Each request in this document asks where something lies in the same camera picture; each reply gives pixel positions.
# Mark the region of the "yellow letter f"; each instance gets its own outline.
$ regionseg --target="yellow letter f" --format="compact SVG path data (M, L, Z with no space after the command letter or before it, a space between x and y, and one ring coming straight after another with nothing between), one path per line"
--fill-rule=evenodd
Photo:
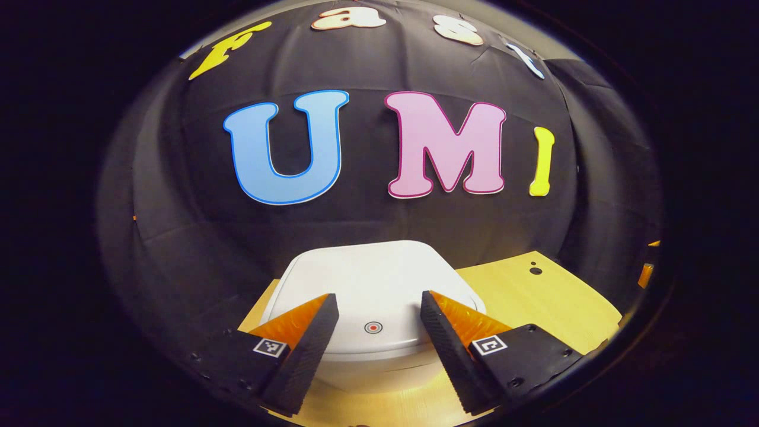
M206 59L203 60L203 63L200 64L200 67L198 67L197 70L193 71L193 74L190 74L190 78L188 80L192 80L202 73L226 61L227 58L229 58L229 55L226 54L228 50L235 50L238 47L244 45L253 36L254 31L265 30L266 28L269 28L271 24L272 23L270 21L264 22L263 24L258 24L255 27L248 28L245 31L241 31L234 36L227 37L226 39L215 44L211 49L211 53L209 53Z

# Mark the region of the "black cloth backdrop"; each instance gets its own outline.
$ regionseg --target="black cloth backdrop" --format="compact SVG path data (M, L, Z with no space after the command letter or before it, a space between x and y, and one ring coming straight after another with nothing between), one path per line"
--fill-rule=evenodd
M619 95L577 61L546 66L533 56L546 75L536 78L501 41L508 34L466 17L484 45L435 33L432 16L448 11L362 4L387 24L310 28L319 13L354 2L277 14L266 19L270 28L192 81L187 77L210 47L170 64L125 117L100 189L99 234L113 286L146 335L186 362L213 331L237 327L301 252L396 239L426 242L454 268L538 250L624 313L640 291L645 244L658 238L661 224L658 201L644 190L656 181L653 154ZM276 103L272 161L282 173L297 173L310 159L306 117L292 102L325 89L351 97L340 110L337 182L304 204L269 206L246 196L224 118ZM471 195L459 183L446 194L427 161L433 193L392 198L387 185L398 172L398 120L383 100L400 90L433 94L455 128L474 102L503 108L504 190ZM545 198L528 195L535 126L556 136ZM125 220L132 214L136 223Z

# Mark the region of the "orange object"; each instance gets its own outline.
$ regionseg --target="orange object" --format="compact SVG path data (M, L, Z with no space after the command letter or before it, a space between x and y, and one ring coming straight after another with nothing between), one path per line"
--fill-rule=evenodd
M641 276L638 278L638 285L640 285L641 288L646 289L646 286L648 286L648 280L651 279L651 273L653 273L653 265L643 264Z
M512 328L486 315L456 302L447 296L433 290L430 291L437 302L438 307L451 322L464 347L469 348L469 343L480 338L490 337L501 332L510 331Z
M324 300L329 294L314 298L309 302L293 308L289 312L283 313L276 318L267 321L265 324L248 331L249 334L269 340L287 343L292 351L297 346L298 341L303 337L303 333L322 307Z

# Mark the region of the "white lid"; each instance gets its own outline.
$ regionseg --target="white lid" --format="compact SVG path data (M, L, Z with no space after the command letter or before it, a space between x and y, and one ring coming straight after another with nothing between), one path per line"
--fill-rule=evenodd
M430 289L485 312L477 294L424 243L402 240L314 249L290 263L261 323L334 293L340 318L323 359L363 358L359 354L367 360L384 359L398 354L392 350L407 353L416 351L411 347L428 347L419 309L422 292Z

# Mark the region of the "red circle sticker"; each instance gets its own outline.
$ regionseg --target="red circle sticker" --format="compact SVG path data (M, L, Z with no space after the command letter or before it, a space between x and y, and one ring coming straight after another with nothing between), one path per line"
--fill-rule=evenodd
M378 321L371 321L364 325L364 330L370 334L377 334L382 330L382 324Z

